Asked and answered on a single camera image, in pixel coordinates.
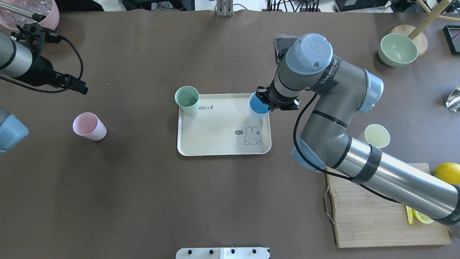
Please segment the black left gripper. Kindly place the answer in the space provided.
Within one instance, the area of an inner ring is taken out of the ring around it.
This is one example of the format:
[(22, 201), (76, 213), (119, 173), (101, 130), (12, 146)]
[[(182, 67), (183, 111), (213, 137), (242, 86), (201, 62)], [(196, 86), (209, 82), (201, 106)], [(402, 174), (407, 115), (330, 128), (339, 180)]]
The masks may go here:
[(69, 74), (62, 74), (56, 71), (47, 70), (48, 84), (55, 88), (69, 88), (83, 95), (88, 92), (86, 83), (81, 80), (83, 72), (80, 72), (79, 77), (76, 78)]

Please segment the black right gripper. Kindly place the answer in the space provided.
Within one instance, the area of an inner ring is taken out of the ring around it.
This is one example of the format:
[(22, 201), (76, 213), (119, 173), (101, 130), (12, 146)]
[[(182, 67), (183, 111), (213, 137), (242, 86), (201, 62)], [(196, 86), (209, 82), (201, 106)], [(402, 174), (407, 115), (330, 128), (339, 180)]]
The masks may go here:
[(275, 109), (298, 110), (300, 105), (299, 99), (281, 95), (274, 86), (258, 86), (255, 92), (255, 96), (263, 104), (268, 105), (268, 110), (270, 112)]

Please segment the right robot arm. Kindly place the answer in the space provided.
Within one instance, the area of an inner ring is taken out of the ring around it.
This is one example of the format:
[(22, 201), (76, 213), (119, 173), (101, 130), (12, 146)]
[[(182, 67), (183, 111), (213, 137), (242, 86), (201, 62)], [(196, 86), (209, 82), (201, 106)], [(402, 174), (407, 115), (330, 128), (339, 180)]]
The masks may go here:
[(333, 54), (322, 35), (295, 39), (278, 62), (268, 87), (258, 87), (254, 111), (297, 110), (303, 90), (320, 98), (300, 135), (293, 131), (292, 156), (300, 164), (328, 174), (330, 167), (365, 190), (402, 203), (459, 237), (459, 187), (396, 159), (380, 148), (346, 134), (355, 113), (366, 113), (381, 98), (383, 81)]

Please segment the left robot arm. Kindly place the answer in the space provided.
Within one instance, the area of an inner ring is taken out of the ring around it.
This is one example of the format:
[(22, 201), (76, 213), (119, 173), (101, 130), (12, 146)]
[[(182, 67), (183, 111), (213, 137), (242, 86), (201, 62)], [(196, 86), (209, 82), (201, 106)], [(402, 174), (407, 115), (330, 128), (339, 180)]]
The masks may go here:
[[(11, 36), (1, 34), (1, 80), (40, 93), (61, 93), (73, 90), (86, 95), (88, 87), (82, 81), (83, 60), (74, 44), (51, 28), (44, 28), (35, 22), (22, 27)], [(45, 42), (67, 42), (76, 53), (79, 63), (79, 77), (54, 70), (51, 61), (43, 57)]]

